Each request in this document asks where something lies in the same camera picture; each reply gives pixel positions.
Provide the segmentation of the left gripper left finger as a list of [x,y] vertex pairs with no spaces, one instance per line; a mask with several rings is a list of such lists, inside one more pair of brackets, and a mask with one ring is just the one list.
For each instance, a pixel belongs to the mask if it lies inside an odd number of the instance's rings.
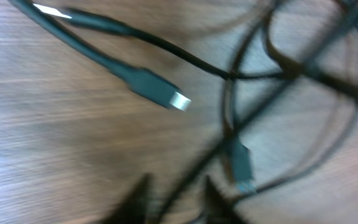
[[145,174],[124,197],[121,203],[101,220],[101,224],[147,223],[150,185],[151,175]]

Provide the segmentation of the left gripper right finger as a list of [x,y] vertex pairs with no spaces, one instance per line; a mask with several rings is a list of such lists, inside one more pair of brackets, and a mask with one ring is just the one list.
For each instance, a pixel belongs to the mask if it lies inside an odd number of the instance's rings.
[[226,203],[209,176],[205,179],[203,213],[206,224],[247,224]]

